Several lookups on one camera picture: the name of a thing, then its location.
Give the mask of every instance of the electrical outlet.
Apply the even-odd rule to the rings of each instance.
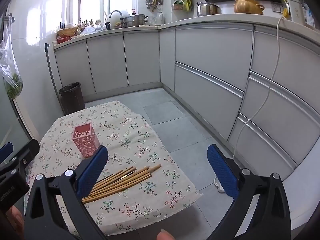
[[[283,13],[284,8],[287,8],[287,6],[286,6],[286,5],[281,4],[281,5],[280,5],[280,9],[281,9],[281,12],[282,12],[282,13]]]
[[[271,8],[273,12],[281,12],[281,4],[280,3],[271,3]]]

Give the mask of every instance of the screw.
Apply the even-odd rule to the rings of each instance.
[[[36,176],[36,179],[37,180],[41,180],[43,178],[43,175],[42,174],[38,174],[37,176]]]
[[[247,175],[247,176],[248,176],[248,175],[250,175],[250,174],[251,174],[251,171],[250,171],[250,170],[248,170],[248,169],[243,169],[243,170],[242,170],[242,174],[243,174],[243,175]]]
[[[64,175],[66,175],[66,176],[71,176],[73,174],[73,170],[66,170],[65,172],[64,172]]]
[[[278,173],[273,173],[273,174],[272,174],[272,177],[273,177],[274,179],[280,179],[280,176],[279,176]]]

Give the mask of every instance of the faucet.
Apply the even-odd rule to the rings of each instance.
[[[121,28],[122,28],[122,25],[124,25],[124,18],[123,18],[123,15],[122,15],[122,13],[120,12],[120,11],[118,11],[118,10],[114,10],[114,11],[112,11],[111,13],[110,13],[110,15],[109,15],[109,18],[111,18],[111,15],[114,13],[114,12],[118,12],[119,14],[120,14],[120,20],[121,20]]]

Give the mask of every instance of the blue gripper pad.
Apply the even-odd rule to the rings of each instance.
[[[77,178],[76,194],[80,199],[87,197],[94,184],[97,182],[97,179],[99,178],[104,166],[108,161],[107,148],[104,146],[100,146],[90,159],[83,160],[79,164],[79,166],[87,161],[89,161],[88,165],[84,168],[80,176]]]
[[[13,145],[12,143],[7,142],[0,149],[0,163],[2,163],[12,152],[13,152]]]
[[[224,160],[225,157],[221,155],[223,156],[216,145],[213,144],[208,147],[208,161],[214,173],[217,175],[226,194],[235,200],[239,195],[237,178]]]

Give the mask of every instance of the pink pencil holder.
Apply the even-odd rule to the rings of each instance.
[[[92,123],[86,123],[75,127],[72,134],[72,140],[85,158],[91,157],[100,146]]]

